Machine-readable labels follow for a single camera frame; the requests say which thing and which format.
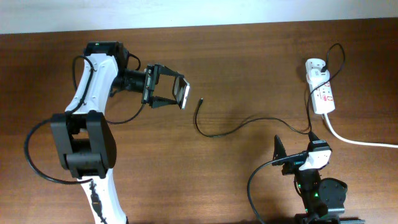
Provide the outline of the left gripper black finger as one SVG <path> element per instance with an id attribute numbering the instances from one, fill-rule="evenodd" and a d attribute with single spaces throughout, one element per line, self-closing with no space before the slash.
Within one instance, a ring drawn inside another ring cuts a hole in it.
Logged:
<path id="1" fill-rule="evenodd" d="M 153 96 L 150 101 L 150 107 L 155 109 L 159 108 L 162 106 L 167 106 L 167 105 L 177 105 L 176 100 L 168 99 L 168 98 L 163 98 L 160 96 Z"/>
<path id="2" fill-rule="evenodd" d="M 176 71 L 173 71 L 173 70 L 171 70 L 170 68 L 168 68 L 168 67 L 166 67 L 164 65 L 155 64 L 154 67 L 156 68 L 157 73 L 159 75 L 168 75 L 168 76 L 171 76 L 171 77 L 182 77 L 182 78 L 184 77 L 183 74 L 178 73 Z"/>

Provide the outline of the black smartphone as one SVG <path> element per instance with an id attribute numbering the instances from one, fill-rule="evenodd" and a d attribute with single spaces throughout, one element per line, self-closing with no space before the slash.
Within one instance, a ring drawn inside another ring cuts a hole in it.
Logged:
<path id="1" fill-rule="evenodd" d="M 190 84 L 184 77 L 176 77 L 172 94 L 181 110 L 185 109 L 190 91 Z"/>

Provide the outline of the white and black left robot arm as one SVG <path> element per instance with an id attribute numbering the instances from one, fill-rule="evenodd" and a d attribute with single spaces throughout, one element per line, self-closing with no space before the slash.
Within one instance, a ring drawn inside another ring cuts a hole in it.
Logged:
<path id="1" fill-rule="evenodd" d="M 120 42 L 90 42 L 80 84 L 65 112 L 50 119 L 61 166 L 86 193 L 95 223 L 127 223 L 113 179 L 117 147 L 105 118 L 107 100 L 119 91 L 141 93 L 142 105 L 184 109 L 190 84 L 160 64 L 144 71 L 127 67 L 131 54 Z"/>

